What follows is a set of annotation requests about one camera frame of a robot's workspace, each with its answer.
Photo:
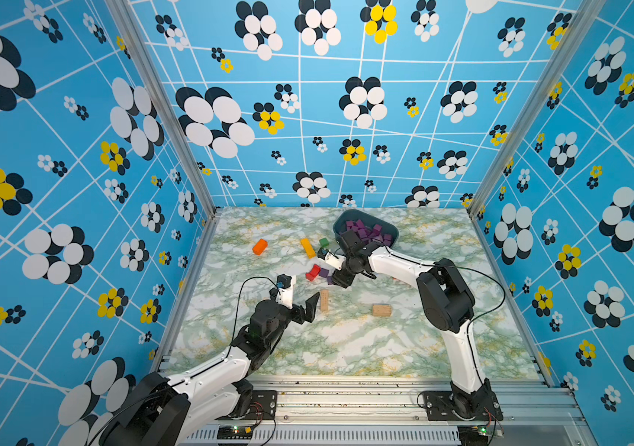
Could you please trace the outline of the yellow long brick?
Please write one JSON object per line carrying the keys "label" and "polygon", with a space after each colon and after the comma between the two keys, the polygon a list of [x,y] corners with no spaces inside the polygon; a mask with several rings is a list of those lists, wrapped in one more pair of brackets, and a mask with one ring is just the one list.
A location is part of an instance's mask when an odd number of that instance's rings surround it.
{"label": "yellow long brick", "polygon": [[306,255],[308,256],[308,258],[315,258],[316,256],[316,251],[313,248],[311,242],[309,241],[308,238],[303,238],[300,240],[300,245],[302,245],[303,249],[305,250]]}

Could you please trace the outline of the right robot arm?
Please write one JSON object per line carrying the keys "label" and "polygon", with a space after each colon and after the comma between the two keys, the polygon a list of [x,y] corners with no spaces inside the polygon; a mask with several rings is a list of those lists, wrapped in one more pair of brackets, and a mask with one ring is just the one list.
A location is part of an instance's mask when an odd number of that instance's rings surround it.
{"label": "right robot arm", "polygon": [[367,243],[356,232],[343,233],[338,244],[340,255],[325,248],[318,251],[318,258],[335,268],[334,284],[349,288],[358,275],[371,279],[385,275],[418,291],[423,312],[446,347],[454,412],[463,419],[483,412],[493,392],[471,333],[475,297],[454,262],[413,258],[377,241]]}

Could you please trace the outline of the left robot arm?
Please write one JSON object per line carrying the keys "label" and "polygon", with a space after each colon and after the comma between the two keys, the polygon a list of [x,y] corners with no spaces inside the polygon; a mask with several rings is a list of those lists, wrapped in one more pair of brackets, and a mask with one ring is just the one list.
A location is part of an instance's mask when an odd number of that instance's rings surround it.
{"label": "left robot arm", "polygon": [[274,353],[290,323],[314,321],[319,302],[319,293],[303,306],[287,307],[281,298],[259,302],[224,359],[199,372],[146,375],[88,443],[177,445],[218,418],[243,417],[254,390],[247,377]]}

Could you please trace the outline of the dark teal storage bin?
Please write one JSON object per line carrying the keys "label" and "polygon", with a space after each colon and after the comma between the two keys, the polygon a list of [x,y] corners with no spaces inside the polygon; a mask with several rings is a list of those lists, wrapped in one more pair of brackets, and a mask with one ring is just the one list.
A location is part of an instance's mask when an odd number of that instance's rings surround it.
{"label": "dark teal storage bin", "polygon": [[[359,219],[365,225],[364,230],[357,230],[355,227],[355,221]],[[374,225],[382,227],[381,236],[379,238],[370,237]],[[362,240],[371,241],[378,239],[385,242],[387,246],[393,246],[394,243],[398,241],[400,235],[399,230],[391,223],[355,208],[345,210],[333,224],[333,232],[337,238],[349,230],[356,232]]]}

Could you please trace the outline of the natural wood slanted brick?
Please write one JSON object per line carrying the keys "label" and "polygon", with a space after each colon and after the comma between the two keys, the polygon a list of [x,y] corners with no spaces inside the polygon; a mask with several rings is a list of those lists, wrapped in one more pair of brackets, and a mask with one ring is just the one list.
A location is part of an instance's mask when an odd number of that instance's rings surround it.
{"label": "natural wood slanted brick", "polygon": [[326,289],[320,291],[320,308],[321,312],[327,312],[329,310],[329,291]]}

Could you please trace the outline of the red arch brick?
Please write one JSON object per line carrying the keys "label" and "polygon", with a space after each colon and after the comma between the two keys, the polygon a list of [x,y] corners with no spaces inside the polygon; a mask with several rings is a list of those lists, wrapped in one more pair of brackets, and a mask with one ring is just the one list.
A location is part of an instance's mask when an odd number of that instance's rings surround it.
{"label": "red arch brick", "polygon": [[320,276],[322,268],[319,265],[313,265],[311,270],[306,273],[306,278],[313,282],[317,277]]}

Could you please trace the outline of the natural wood large brick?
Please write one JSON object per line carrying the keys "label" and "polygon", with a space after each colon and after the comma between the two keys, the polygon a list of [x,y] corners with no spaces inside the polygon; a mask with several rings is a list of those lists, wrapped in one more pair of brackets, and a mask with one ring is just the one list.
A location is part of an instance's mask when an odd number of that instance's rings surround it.
{"label": "natural wood large brick", "polygon": [[387,318],[393,314],[393,308],[388,304],[374,304],[372,306],[372,315],[374,317]]}

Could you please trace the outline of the orange brick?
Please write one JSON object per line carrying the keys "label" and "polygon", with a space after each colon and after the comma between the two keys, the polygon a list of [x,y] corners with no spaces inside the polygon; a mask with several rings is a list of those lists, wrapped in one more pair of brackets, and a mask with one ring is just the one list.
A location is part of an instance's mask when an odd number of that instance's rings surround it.
{"label": "orange brick", "polygon": [[268,247],[268,242],[264,239],[260,239],[253,247],[253,252],[257,256],[261,256]]}

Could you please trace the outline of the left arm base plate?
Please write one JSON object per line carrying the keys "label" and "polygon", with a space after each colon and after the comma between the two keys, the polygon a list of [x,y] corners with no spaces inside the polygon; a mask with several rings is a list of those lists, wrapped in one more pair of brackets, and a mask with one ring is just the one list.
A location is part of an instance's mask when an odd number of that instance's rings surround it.
{"label": "left arm base plate", "polygon": [[278,392],[275,390],[253,390],[247,397],[240,397],[229,412],[219,413],[210,421],[248,420],[267,421],[275,418]]}

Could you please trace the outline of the aluminium front rail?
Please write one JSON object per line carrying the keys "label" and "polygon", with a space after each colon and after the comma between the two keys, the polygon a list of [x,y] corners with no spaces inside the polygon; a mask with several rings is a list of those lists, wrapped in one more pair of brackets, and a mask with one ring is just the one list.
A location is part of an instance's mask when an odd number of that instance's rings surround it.
{"label": "aluminium front rail", "polygon": [[267,376],[254,390],[275,390],[275,418],[215,420],[177,445],[594,445],[571,390],[539,381],[495,381],[504,419],[487,424],[429,421],[422,391],[451,391],[443,380]]}

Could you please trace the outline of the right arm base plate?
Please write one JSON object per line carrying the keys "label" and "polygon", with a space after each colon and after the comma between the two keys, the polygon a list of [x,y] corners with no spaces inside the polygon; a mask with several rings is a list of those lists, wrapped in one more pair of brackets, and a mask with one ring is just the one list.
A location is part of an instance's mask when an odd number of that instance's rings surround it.
{"label": "right arm base plate", "polygon": [[416,404],[429,421],[465,421],[487,424],[504,419],[501,405],[491,390],[465,394],[460,390],[422,391]]}

